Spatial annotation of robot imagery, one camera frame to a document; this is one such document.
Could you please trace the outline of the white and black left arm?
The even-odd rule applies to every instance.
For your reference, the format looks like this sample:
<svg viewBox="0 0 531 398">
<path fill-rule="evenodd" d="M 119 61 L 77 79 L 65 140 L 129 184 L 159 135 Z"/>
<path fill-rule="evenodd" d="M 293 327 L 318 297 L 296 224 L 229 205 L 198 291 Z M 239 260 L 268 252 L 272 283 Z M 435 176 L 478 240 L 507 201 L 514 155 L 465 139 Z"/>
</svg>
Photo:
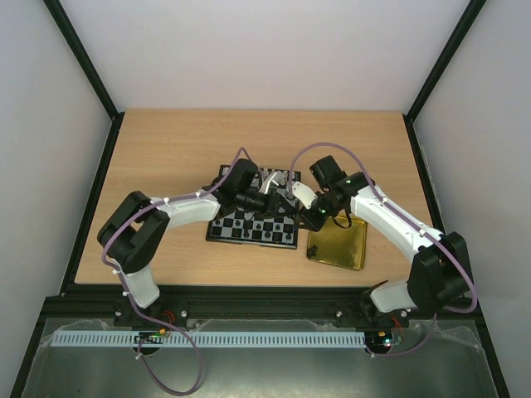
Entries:
<svg viewBox="0 0 531 398">
<path fill-rule="evenodd" d="M 252 239 L 295 245 L 296 200 L 288 191 L 299 179 L 298 172 L 260 169 L 239 158 L 191 194 L 158 198 L 131 192 L 97 235 L 102 260 L 119 276 L 125 296 L 147 308 L 159 297 L 151 263 L 169 230 L 241 211 L 250 214 L 251 223 L 240 230 L 250 231 Z"/>
</svg>

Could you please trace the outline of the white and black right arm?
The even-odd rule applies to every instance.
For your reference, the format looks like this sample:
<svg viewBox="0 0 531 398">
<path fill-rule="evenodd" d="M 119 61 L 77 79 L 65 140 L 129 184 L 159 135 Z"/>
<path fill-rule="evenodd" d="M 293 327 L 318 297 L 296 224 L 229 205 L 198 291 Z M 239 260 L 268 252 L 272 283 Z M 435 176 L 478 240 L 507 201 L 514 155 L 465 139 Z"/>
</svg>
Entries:
<svg viewBox="0 0 531 398">
<path fill-rule="evenodd" d="M 327 156 L 310 169 L 318 191 L 292 182 L 290 192 L 300 202 L 300 219 L 311 231 L 341 211 L 366 221 L 393 243 L 411 263 L 407 279 L 383 281 L 365 291 L 360 310 L 373 325 L 391 313 L 419 309 L 428 316 L 471 292 L 470 258 L 465 239 L 456 232 L 446 235 L 404 211 L 361 170 L 348 175 Z"/>
</svg>

